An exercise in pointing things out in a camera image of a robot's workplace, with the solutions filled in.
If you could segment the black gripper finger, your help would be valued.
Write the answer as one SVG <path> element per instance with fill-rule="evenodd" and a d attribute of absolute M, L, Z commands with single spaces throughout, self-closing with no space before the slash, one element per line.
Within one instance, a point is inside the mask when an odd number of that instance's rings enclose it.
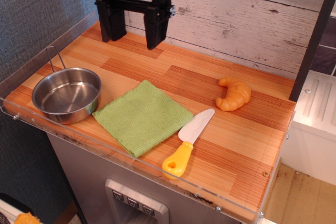
<path fill-rule="evenodd" d="M 154 49 L 166 38 L 170 19 L 169 0 L 152 0 L 144 12 L 147 48 Z"/>
<path fill-rule="evenodd" d="M 104 0 L 96 0 L 96 6 L 105 6 L 109 17 L 110 40 L 116 41 L 127 34 L 125 27 L 124 10 L 113 8 Z"/>

